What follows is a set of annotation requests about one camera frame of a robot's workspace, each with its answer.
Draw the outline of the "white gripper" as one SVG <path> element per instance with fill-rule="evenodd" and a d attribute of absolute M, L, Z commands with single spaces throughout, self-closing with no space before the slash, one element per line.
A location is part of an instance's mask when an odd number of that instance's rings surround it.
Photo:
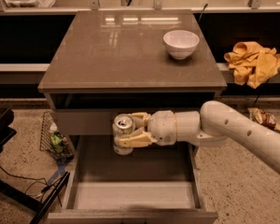
<path fill-rule="evenodd" d="M 135 136 L 122 135 L 117 137 L 117 143 L 121 147 L 148 147 L 152 143 L 159 146 L 170 146 L 176 142 L 176 118 L 175 113 L 157 111 L 152 116 L 147 112 L 131 113 L 135 129 L 146 128 L 149 131 L 141 132 Z"/>

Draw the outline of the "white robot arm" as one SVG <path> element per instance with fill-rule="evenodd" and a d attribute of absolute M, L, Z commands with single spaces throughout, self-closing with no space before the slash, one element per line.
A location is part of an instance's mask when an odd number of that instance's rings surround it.
<path fill-rule="evenodd" d="M 230 138 L 280 174 L 280 133 L 218 101 L 208 101 L 198 111 L 119 114 L 113 121 L 113 134 L 120 155 L 152 144 L 187 142 L 196 147 L 214 147 Z"/>

